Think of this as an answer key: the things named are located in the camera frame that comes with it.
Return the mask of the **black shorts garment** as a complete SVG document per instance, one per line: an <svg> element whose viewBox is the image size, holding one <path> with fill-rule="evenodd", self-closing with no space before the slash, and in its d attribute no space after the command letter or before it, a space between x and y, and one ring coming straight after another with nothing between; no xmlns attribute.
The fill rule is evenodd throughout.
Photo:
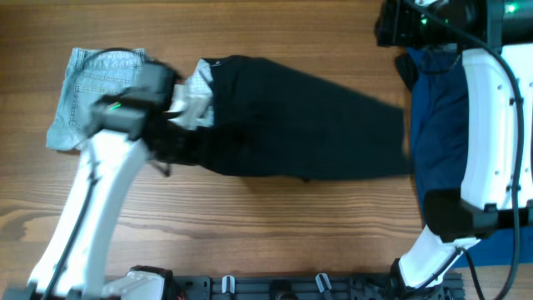
<svg viewBox="0 0 533 300"><path fill-rule="evenodd" d="M356 180L405 175L404 113L261 57L203 58L176 123L199 166L227 176Z"/></svg>

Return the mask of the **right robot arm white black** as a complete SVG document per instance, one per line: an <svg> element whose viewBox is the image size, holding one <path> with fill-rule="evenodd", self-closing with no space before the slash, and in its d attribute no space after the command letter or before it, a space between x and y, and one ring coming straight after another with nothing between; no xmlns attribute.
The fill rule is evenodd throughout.
<svg viewBox="0 0 533 300"><path fill-rule="evenodd" d="M382 47L457 46L468 91L462 183L426 194L426 225L396 261L408 293L442 283L451 265L504 228L532 224L532 4L529 1L405 1L382 4Z"/></svg>

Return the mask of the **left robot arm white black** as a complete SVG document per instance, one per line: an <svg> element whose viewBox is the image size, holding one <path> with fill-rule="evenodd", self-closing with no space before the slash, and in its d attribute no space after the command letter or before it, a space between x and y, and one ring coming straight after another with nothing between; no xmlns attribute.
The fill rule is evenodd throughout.
<svg viewBox="0 0 533 300"><path fill-rule="evenodd" d="M25 288L6 299L173 299L172 272L135 267L106 279L107 252L125 197L142 166L154 159L193 165L195 138L172 123L174 86L181 76L145 62L136 83L105 95L91 108L87 140L59 223Z"/></svg>

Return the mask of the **small black cloth piece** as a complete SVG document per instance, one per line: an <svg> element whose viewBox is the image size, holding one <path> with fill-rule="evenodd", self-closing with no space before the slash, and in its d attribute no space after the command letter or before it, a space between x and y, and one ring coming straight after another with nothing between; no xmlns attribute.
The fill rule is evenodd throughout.
<svg viewBox="0 0 533 300"><path fill-rule="evenodd" d="M397 56L394 63L402 82L411 93L419 77L417 65L408 53Z"/></svg>

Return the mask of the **blue garment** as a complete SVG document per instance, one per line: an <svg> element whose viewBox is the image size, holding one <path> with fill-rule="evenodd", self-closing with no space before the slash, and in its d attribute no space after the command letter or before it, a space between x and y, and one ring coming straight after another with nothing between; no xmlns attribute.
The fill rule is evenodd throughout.
<svg viewBox="0 0 533 300"><path fill-rule="evenodd" d="M411 90L411 155L419 203L434 189L459 188L466 170L468 92L453 52L407 50L418 70Z"/></svg>

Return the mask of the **folded light blue jeans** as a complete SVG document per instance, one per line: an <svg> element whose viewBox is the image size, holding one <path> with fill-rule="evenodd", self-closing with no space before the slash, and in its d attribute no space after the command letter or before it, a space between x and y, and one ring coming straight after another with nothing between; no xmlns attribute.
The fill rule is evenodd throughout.
<svg viewBox="0 0 533 300"><path fill-rule="evenodd" d="M118 94L131 87L147 55L143 48L133 50L72 50L57 111L47 130L46 147L70 151L86 139L90 108L101 96Z"/></svg>

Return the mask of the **black mounting rail base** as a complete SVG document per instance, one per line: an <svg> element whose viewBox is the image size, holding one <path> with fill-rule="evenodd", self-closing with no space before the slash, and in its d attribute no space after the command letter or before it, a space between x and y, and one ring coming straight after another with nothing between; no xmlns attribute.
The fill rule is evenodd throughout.
<svg viewBox="0 0 533 300"><path fill-rule="evenodd" d="M225 277L175 276L178 298L189 300L379 300L436 299L464 300L462 276L450 273L441 284L414 292L385 273L363 273L331 277L319 273L313 277Z"/></svg>

